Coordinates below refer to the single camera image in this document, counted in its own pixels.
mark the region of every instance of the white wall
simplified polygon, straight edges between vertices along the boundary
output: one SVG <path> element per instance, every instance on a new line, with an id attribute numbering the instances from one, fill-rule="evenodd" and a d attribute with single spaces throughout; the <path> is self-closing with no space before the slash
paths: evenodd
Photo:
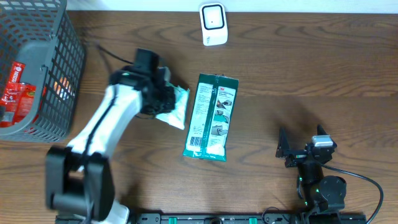
<path id="1" fill-rule="evenodd" d="M 69 10 L 188 11 L 201 0 L 68 0 Z M 398 13 L 398 0 L 215 0 L 229 12 Z"/>

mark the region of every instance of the black square outline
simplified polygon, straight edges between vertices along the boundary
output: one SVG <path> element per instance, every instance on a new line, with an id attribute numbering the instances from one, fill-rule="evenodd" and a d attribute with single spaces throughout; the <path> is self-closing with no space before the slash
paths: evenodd
<path id="1" fill-rule="evenodd" d="M 214 7 L 214 6 L 220 7 L 220 10 L 221 10 L 221 19 L 222 19 L 222 21 L 223 21 L 223 25 L 222 25 L 221 27 L 214 27 L 214 28 L 208 29 L 208 28 L 206 27 L 206 22 L 205 22 L 205 8 L 206 8 L 206 7 Z M 205 6 L 205 7 L 203 7 L 203 8 L 201 9 L 201 16 L 202 16 L 202 19 L 203 19 L 203 25 L 204 25 L 204 27 L 205 27 L 206 30 L 222 29 L 222 28 L 225 26 L 223 8 L 222 8 L 221 5 L 219 5 L 219 4 L 214 4 L 214 5 L 210 5 L 210 6 Z"/>

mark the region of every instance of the wooden table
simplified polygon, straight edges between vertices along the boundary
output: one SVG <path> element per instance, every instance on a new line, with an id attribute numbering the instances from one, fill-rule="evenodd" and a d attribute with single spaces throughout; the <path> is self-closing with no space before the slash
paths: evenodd
<path id="1" fill-rule="evenodd" d="M 324 125 L 337 142 L 329 165 L 379 182 L 384 204 L 375 223 L 398 211 L 398 16 L 229 13 L 228 43 L 202 44 L 199 13 L 69 12 L 76 31 L 128 60 L 135 49 L 165 58 L 174 83 L 191 89 L 189 124 L 199 73 L 239 79 L 227 162 L 182 156 L 187 129 L 158 120 L 130 122 L 113 156 L 117 198 L 163 212 L 262 212 L 303 207 L 296 169 L 275 158 L 285 126 L 303 147 Z M 109 59 L 114 69 L 123 66 Z M 82 130 L 100 104 L 109 74 L 88 51 L 74 127 Z M 51 144 L 2 142 L 0 223 L 53 223 L 44 205 L 44 157 Z M 340 175 L 325 170 L 325 175 Z M 347 181 L 347 212 L 376 208 L 372 184 Z"/>

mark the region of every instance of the green package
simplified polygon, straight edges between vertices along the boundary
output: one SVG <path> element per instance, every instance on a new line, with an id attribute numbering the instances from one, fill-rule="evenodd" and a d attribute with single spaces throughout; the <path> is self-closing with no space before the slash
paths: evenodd
<path id="1" fill-rule="evenodd" d="M 226 162 L 238 84 L 233 78 L 200 74 L 184 156 Z"/>

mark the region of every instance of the gray plastic basket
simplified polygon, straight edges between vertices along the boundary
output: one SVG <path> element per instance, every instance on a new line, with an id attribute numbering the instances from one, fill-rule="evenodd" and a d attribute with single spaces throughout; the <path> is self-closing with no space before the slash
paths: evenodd
<path id="1" fill-rule="evenodd" d="M 0 139 L 54 142 L 69 133 L 86 53 L 66 6 L 66 0 L 0 0 L 0 93 L 14 61 L 25 64 L 20 82 L 36 86 L 29 114 L 0 128 Z"/>

